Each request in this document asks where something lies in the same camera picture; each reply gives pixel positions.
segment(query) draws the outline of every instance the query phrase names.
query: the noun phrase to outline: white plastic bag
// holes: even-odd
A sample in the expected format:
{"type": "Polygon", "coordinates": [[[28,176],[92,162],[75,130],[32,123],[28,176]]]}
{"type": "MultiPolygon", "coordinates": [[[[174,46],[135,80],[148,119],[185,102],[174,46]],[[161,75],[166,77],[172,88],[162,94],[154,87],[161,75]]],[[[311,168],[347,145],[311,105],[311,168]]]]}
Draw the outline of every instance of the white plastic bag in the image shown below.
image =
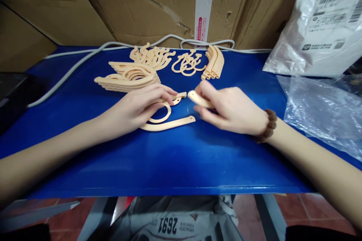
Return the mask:
{"type": "Polygon", "coordinates": [[[362,0],[296,0],[263,70],[338,77],[362,56],[362,0]]]}

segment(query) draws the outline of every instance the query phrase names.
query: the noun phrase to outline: bracelet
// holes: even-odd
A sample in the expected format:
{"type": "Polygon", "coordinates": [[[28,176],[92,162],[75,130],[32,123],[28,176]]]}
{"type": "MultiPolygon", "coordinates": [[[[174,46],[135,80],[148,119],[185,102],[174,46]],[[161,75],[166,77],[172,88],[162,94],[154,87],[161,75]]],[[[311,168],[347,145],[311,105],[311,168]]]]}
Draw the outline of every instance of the bracelet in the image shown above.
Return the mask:
{"type": "Polygon", "coordinates": [[[265,143],[267,139],[273,135],[273,130],[276,128],[276,120],[278,117],[276,116],[275,112],[270,109],[265,109],[265,112],[268,113],[269,122],[265,131],[261,135],[254,137],[257,143],[265,143]]]}

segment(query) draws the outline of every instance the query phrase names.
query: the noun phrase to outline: white cable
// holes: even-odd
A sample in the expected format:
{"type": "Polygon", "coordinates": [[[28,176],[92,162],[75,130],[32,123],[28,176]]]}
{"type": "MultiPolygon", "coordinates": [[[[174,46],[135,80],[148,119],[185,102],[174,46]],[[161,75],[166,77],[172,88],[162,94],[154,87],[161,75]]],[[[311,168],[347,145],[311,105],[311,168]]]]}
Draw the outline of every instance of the white cable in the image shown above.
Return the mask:
{"type": "MultiPolygon", "coordinates": [[[[168,39],[168,38],[175,38],[181,41],[180,43],[180,48],[183,49],[183,44],[184,43],[189,43],[192,45],[198,45],[198,46],[209,46],[209,45],[217,45],[217,44],[222,44],[222,43],[231,43],[232,46],[231,48],[227,48],[227,47],[223,47],[223,46],[218,46],[220,49],[222,50],[227,50],[227,51],[232,51],[232,52],[237,52],[237,53],[269,53],[271,51],[271,49],[254,49],[254,50],[236,50],[234,49],[234,45],[235,42],[233,40],[222,40],[222,41],[216,41],[213,43],[207,43],[207,42],[203,42],[203,41],[198,41],[198,40],[187,40],[187,39],[183,39],[179,36],[176,36],[174,34],[168,34],[167,36],[164,36],[162,39],[160,39],[159,41],[156,41],[155,43],[152,43],[150,45],[150,47],[154,47],[158,44],[160,44],[161,42],[163,42],[164,40],[168,39]]],[[[68,78],[69,76],[71,76],[71,74],[80,66],[82,65],[85,61],[87,61],[89,58],[91,58],[92,56],[94,56],[95,54],[99,53],[100,51],[111,51],[111,50],[118,50],[118,49],[124,49],[124,48],[134,48],[133,45],[130,44],[126,44],[126,43],[120,43],[120,42],[115,42],[115,41],[110,41],[107,42],[105,44],[103,44],[101,47],[99,47],[98,49],[89,49],[89,50],[81,50],[81,51],[75,51],[75,52],[66,52],[66,53],[58,53],[58,54],[54,54],[54,55],[50,55],[45,57],[44,59],[50,59],[50,58],[54,58],[57,56],[66,56],[66,55],[76,55],[76,54],[80,54],[80,53],[89,53],[88,55],[86,55],[85,57],[83,57],[80,61],[78,61],[47,93],[45,93],[39,100],[31,103],[28,105],[28,108],[30,107],[34,107],[38,104],[41,104],[42,102],[44,102],[47,98],[49,98],[68,78]],[[118,45],[119,47],[112,47],[112,48],[106,48],[109,45],[118,45]]]]}

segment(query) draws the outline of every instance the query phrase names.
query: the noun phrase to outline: forearm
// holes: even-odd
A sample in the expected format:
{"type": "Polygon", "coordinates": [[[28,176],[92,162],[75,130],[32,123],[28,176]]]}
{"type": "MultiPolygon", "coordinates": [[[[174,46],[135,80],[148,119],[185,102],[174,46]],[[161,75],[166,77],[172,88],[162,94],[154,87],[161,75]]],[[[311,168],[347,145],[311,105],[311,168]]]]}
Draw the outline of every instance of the forearm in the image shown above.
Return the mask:
{"type": "Polygon", "coordinates": [[[101,143],[94,121],[0,160],[0,209],[82,150],[101,143]]]}
{"type": "Polygon", "coordinates": [[[304,173],[342,215],[362,229],[362,171],[280,119],[268,143],[304,173]]]}

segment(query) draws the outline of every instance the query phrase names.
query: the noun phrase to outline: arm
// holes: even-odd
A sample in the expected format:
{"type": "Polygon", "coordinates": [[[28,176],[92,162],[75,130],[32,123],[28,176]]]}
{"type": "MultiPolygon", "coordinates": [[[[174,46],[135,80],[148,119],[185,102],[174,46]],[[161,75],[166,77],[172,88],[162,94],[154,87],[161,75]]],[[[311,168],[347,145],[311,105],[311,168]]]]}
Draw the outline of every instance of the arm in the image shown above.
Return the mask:
{"type": "Polygon", "coordinates": [[[92,120],[0,160],[0,210],[85,149],[141,127],[177,92],[161,84],[132,91],[92,120]]]}
{"type": "MultiPolygon", "coordinates": [[[[216,90],[202,81],[195,91],[211,101],[219,115],[196,105],[201,118],[220,129],[253,136],[261,134],[268,124],[261,110],[239,88],[216,90]]],[[[347,219],[362,229],[362,171],[306,138],[281,119],[270,145],[278,149],[318,191],[347,219]]]]}

